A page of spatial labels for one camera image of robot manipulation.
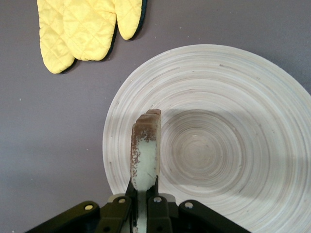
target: gray table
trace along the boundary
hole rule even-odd
[[[63,75],[44,67],[36,1],[0,8],[0,232],[24,232],[84,201],[111,195],[102,136],[124,80],[153,56],[221,44],[258,54],[311,93],[311,1],[149,0],[134,41],[119,34],[104,62]]]

